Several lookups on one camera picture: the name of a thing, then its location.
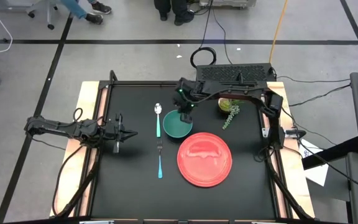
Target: teal bowl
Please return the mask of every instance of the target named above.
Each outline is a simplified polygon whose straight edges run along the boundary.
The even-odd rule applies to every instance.
[[[162,126],[167,135],[173,138],[183,138],[191,131],[193,123],[182,122],[180,113],[177,110],[173,110],[165,115]]]

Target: red plastic plate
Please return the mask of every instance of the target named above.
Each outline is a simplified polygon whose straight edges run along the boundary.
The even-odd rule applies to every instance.
[[[183,177],[198,187],[220,184],[229,175],[232,165],[229,147],[211,133],[188,137],[180,145],[177,160]]]

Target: black shoe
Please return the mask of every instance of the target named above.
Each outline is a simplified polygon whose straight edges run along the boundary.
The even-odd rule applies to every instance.
[[[160,20],[167,21],[167,19],[168,19],[168,14],[164,12],[160,12]]]
[[[100,12],[103,14],[109,14],[111,12],[111,7],[105,6],[104,4],[102,4],[100,2],[96,2],[96,3],[92,4],[92,9],[95,12]]]
[[[185,22],[191,22],[193,19],[194,19],[194,12],[188,11],[182,16],[175,17],[175,25],[181,26]]]
[[[100,25],[103,22],[103,16],[102,15],[95,15],[92,13],[88,13],[85,17],[87,21],[92,22],[93,24]]]

